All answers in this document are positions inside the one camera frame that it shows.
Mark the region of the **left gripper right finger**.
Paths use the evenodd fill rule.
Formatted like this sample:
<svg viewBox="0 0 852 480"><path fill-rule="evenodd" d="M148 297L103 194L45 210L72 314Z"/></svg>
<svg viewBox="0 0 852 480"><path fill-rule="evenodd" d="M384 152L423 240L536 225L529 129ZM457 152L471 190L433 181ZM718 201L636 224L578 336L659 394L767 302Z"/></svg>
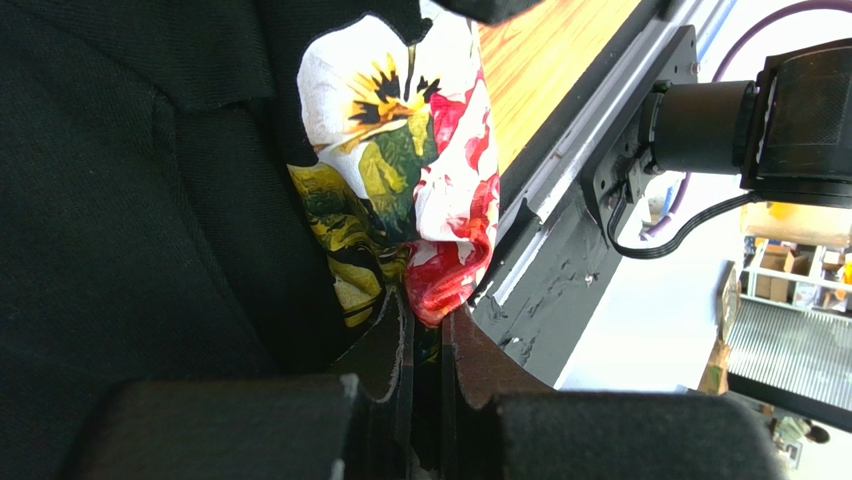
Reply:
<svg viewBox="0 0 852 480"><path fill-rule="evenodd" d="M501 479L502 398L551 390L483 332L469 307L447 315L441 325L441 477Z"/></svg>

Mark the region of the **black t shirt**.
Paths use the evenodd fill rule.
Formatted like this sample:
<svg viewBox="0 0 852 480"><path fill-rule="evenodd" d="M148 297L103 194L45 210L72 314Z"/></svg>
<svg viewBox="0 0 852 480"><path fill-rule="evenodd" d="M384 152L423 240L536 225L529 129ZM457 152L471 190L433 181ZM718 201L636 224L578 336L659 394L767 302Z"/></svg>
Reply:
<svg viewBox="0 0 852 480"><path fill-rule="evenodd" d="M415 375L499 216L480 24L520 1L5 1L1 475L344 479L329 368Z"/></svg>

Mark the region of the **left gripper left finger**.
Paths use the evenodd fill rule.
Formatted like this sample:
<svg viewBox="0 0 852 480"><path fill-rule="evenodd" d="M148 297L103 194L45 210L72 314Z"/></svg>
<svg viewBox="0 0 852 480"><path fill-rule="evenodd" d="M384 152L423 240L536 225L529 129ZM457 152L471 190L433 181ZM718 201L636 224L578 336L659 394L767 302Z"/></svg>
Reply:
<svg viewBox="0 0 852 480"><path fill-rule="evenodd" d="M378 320L329 368L355 395L343 462L344 479L410 475L415 320L407 299L390 290Z"/></svg>

